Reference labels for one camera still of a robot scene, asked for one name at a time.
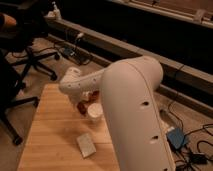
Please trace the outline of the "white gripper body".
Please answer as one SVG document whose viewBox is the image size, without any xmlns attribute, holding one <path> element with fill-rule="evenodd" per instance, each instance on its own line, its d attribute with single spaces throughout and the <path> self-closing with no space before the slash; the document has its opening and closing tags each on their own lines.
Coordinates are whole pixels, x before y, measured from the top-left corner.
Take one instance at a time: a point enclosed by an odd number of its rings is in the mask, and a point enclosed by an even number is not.
<svg viewBox="0 0 213 171">
<path fill-rule="evenodd" d="M 81 101 L 88 101 L 92 95 L 92 91 L 83 91 L 79 93 L 74 93 L 69 95 L 69 100 L 73 104 L 77 104 Z"/>
</svg>

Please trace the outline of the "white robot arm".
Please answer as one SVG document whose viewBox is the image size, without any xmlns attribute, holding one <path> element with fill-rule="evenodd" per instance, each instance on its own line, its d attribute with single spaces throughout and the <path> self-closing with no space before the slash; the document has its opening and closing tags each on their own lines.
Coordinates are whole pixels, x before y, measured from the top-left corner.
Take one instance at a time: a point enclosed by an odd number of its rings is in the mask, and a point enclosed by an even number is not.
<svg viewBox="0 0 213 171">
<path fill-rule="evenodd" d="M 59 89 L 74 101 L 85 91 L 100 92 L 120 171 L 175 171 L 154 97 L 162 79 L 160 62 L 140 56 L 84 76 L 68 69 Z"/>
</svg>

